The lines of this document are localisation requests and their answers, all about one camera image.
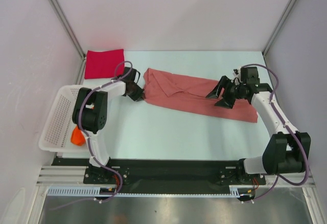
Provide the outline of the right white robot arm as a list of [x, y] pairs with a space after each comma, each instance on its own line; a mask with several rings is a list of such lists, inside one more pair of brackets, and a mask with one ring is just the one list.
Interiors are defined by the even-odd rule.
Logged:
[[259, 64], [247, 64], [234, 69], [233, 79], [222, 76], [206, 96], [216, 98], [217, 107], [232, 109], [235, 102], [244, 99], [261, 117], [270, 140], [261, 156], [240, 160], [236, 179], [247, 184], [255, 174], [275, 175], [293, 186], [301, 186], [309, 178], [311, 137], [301, 132], [286, 117], [276, 102], [276, 88], [260, 80]]

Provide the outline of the salmon pink t shirt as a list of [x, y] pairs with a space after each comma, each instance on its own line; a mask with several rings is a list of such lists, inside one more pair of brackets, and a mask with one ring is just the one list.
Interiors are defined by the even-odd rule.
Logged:
[[173, 74], [148, 68], [144, 73], [144, 99], [147, 103], [167, 109], [232, 119], [250, 123], [258, 121], [256, 109], [241, 99], [232, 109], [215, 106], [218, 99], [206, 96], [217, 81]]

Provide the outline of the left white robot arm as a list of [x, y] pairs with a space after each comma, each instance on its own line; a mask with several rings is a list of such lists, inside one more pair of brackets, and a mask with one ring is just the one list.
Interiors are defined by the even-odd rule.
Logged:
[[106, 166], [110, 156], [101, 135], [107, 122], [109, 102], [120, 96], [127, 96], [134, 102], [143, 100], [144, 90], [137, 84], [140, 76], [138, 70], [125, 67], [122, 74], [115, 74], [103, 85], [79, 89], [72, 114], [76, 126], [71, 135], [71, 143], [87, 146], [89, 163], [97, 167], [95, 177], [102, 183], [109, 182], [113, 177], [112, 169]]

